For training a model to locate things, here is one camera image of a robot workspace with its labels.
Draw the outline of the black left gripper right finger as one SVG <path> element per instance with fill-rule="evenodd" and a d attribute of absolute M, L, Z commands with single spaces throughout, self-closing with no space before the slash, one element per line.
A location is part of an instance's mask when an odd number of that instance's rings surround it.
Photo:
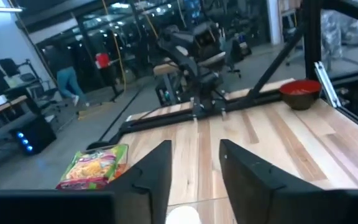
<path fill-rule="evenodd" d="M 238 224 L 300 223 L 302 197 L 319 191 L 228 139 L 220 140 L 219 161 Z"/>

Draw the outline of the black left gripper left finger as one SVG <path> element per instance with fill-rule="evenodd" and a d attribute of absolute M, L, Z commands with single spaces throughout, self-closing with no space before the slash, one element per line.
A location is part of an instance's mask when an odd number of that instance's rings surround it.
<path fill-rule="evenodd" d="M 165 224 L 171 183 L 172 142 L 164 140 L 105 186 L 113 224 Z"/>

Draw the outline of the pink ramen packet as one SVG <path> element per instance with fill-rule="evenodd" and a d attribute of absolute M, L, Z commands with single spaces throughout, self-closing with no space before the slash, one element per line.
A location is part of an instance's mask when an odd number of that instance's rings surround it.
<path fill-rule="evenodd" d="M 127 144 L 78 151 L 56 186 L 58 190 L 102 189 L 127 169 Z"/>

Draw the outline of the black office chair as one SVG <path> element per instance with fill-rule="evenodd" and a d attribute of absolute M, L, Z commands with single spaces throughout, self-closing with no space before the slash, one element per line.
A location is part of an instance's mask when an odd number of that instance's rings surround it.
<path fill-rule="evenodd" d="M 57 104 L 55 95 L 58 89 L 53 88 L 50 81 L 38 76 L 29 59 L 16 64 L 11 58 L 4 58 L 0 59 L 0 66 L 9 78 L 7 82 L 13 83 L 19 80 L 19 84 L 14 84 L 5 91 L 7 94 L 24 95 L 26 93 L 41 110 Z"/>
<path fill-rule="evenodd" d="M 226 42 L 225 48 L 225 64 L 229 68 L 228 72 L 242 78 L 241 70 L 236 68 L 236 63 L 243 61 L 252 54 L 252 50 L 245 40 L 245 35 L 235 33 Z"/>

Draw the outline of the red black bowl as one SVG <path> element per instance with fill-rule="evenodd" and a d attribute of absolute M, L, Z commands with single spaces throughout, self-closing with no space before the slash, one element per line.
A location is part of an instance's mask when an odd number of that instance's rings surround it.
<path fill-rule="evenodd" d="M 279 92 L 293 110 L 307 110 L 319 98 L 322 86 L 315 80 L 295 80 L 282 85 Z"/>

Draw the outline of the red object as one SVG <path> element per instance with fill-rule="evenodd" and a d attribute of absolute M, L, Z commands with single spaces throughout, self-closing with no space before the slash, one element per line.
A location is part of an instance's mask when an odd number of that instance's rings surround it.
<path fill-rule="evenodd" d="M 95 55 L 95 59 L 96 59 L 96 66 L 99 69 L 107 68 L 110 65 L 110 58 L 107 53 L 97 53 Z"/>

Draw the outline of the grey camouflage jacket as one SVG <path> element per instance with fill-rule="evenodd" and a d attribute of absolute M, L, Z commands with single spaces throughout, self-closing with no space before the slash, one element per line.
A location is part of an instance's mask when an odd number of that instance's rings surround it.
<path fill-rule="evenodd" d="M 321 11 L 321 39 L 324 50 L 342 57 L 342 45 L 358 45 L 358 20 L 337 11 Z"/>

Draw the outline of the black computer blue lights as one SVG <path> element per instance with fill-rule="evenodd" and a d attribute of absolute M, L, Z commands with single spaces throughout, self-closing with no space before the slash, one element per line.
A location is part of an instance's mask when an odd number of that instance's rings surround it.
<path fill-rule="evenodd" d="M 32 121 L 20 125 L 9 132 L 21 151 L 27 156 L 41 153 L 54 140 L 56 135 L 51 125 L 43 116 L 38 116 Z"/>

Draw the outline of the person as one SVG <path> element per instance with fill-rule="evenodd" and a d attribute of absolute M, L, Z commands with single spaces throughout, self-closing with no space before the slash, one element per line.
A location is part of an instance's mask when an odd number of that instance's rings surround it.
<path fill-rule="evenodd" d="M 67 47 L 56 43 L 46 45 L 45 56 L 49 67 L 56 74 L 60 93 L 66 98 L 71 98 L 74 106 L 81 100 L 89 107 L 90 103 L 78 84 L 74 63 Z"/>

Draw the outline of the wooden desk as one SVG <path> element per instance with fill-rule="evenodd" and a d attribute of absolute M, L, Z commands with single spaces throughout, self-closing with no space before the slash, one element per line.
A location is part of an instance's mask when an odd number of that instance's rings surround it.
<path fill-rule="evenodd" d="M 30 102 L 27 96 L 19 96 L 0 104 L 0 159 L 18 150 L 25 139 L 22 128 L 39 117 Z"/>

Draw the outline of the black aluminium frame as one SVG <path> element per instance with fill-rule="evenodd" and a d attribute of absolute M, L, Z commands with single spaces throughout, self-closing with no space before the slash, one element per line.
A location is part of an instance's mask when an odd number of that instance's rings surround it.
<path fill-rule="evenodd" d="M 220 112 L 232 112 L 236 110 L 243 110 L 259 105 L 265 105 L 276 101 L 285 99 L 286 94 L 278 88 L 262 91 L 262 87 L 270 80 L 276 72 L 285 57 L 294 48 L 296 42 L 301 38 L 306 40 L 305 47 L 305 71 L 307 81 L 316 81 L 323 87 L 324 97 L 331 106 L 337 109 L 342 114 L 346 115 L 356 124 L 358 124 L 358 116 L 351 113 L 338 100 L 334 87 L 340 84 L 351 84 L 358 82 L 358 73 L 350 73 L 343 77 L 329 79 L 328 74 L 323 69 L 320 58 L 321 51 L 317 48 L 317 41 L 319 37 L 317 32 L 320 31 L 321 26 L 318 24 L 318 16 L 323 9 L 332 9 L 340 12 L 346 16 L 358 20 L 358 3 L 351 0 L 304 0 L 303 1 L 304 18 L 302 23 L 296 28 L 293 38 L 284 46 L 283 50 L 277 55 L 272 64 L 268 67 L 265 73 L 260 77 L 253 88 L 249 90 L 246 96 L 241 96 L 232 100 L 227 100 L 225 97 L 220 97 L 221 106 L 214 106 L 211 109 L 203 109 L 201 107 L 200 94 L 197 93 L 193 106 L 190 109 L 180 110 L 167 114 L 152 116 L 151 112 L 143 114 L 140 118 L 135 120 L 125 121 L 121 124 L 117 133 L 109 141 L 98 141 L 91 143 L 87 149 L 93 150 L 101 147 L 108 147 L 118 144 L 123 135 L 144 131 L 171 124 L 182 123 L 192 119 L 199 120 L 215 116 Z"/>

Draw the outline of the white metal bracket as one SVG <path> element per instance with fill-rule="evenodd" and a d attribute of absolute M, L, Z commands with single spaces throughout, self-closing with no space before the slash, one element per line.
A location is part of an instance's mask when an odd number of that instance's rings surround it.
<path fill-rule="evenodd" d="M 322 62 L 318 61 L 314 63 L 315 73 L 318 77 L 320 84 L 323 87 L 324 95 L 329 105 L 333 108 L 340 108 L 342 106 L 340 99 L 335 92 L 333 84 L 331 83 L 328 73 Z"/>

